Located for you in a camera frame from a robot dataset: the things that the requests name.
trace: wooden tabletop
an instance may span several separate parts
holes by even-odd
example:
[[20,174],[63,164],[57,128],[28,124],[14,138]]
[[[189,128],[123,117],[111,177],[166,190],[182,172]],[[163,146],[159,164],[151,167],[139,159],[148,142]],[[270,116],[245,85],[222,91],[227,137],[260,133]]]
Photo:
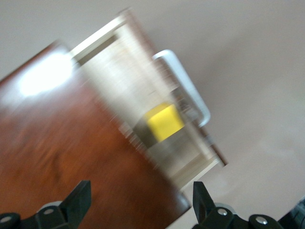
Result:
[[121,134],[67,53],[53,44],[0,82],[0,213],[24,219],[88,179],[80,228],[165,228],[189,203]]

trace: screw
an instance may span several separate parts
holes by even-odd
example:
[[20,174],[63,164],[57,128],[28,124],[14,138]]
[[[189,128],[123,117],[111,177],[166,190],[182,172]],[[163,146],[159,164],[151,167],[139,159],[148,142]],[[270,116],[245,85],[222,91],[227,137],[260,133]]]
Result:
[[264,218],[264,217],[261,217],[261,216],[258,216],[255,218],[255,220],[260,223],[260,224],[264,224],[266,225],[268,223],[268,221]]
[[54,211],[53,209],[47,209],[47,210],[44,211],[44,214],[45,214],[45,215],[49,215],[49,214],[51,214],[53,211]]
[[222,216],[226,216],[228,214],[228,212],[226,210],[224,210],[223,208],[218,209],[218,214],[222,215]]
[[0,223],[5,223],[5,222],[8,222],[11,220],[11,217],[10,216],[6,216],[6,217],[3,217],[2,219],[0,219]]

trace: white handle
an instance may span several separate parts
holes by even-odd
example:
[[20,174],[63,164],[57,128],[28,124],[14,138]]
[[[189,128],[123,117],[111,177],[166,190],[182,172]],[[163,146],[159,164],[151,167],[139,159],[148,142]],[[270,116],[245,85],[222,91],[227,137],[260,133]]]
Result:
[[176,77],[180,86],[185,90],[186,93],[188,93],[189,97],[192,99],[194,104],[202,113],[203,118],[199,123],[199,127],[202,127],[207,124],[211,118],[210,111],[206,107],[203,99],[201,98],[200,94],[198,93],[193,82],[186,73],[185,69],[183,68],[175,53],[171,50],[163,50],[153,56],[154,60],[159,58],[165,61],[165,63],[168,65],[168,67]]

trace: yellow block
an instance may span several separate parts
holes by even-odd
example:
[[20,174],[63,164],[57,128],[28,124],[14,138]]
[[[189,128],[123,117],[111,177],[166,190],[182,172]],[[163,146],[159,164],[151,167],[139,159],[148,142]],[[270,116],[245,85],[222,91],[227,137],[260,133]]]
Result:
[[158,142],[167,139],[184,127],[184,123],[173,104],[162,103],[147,112],[144,117]]

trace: gray floor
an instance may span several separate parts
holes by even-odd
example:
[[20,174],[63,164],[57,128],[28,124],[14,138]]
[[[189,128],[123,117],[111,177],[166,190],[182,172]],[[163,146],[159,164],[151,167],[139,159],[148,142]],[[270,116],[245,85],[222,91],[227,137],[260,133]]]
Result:
[[[0,1],[0,78],[55,39],[75,47],[128,6],[211,111],[207,129],[229,161],[201,178],[214,200],[244,219],[279,219],[305,195],[304,1]],[[191,209],[170,228],[194,223]]]

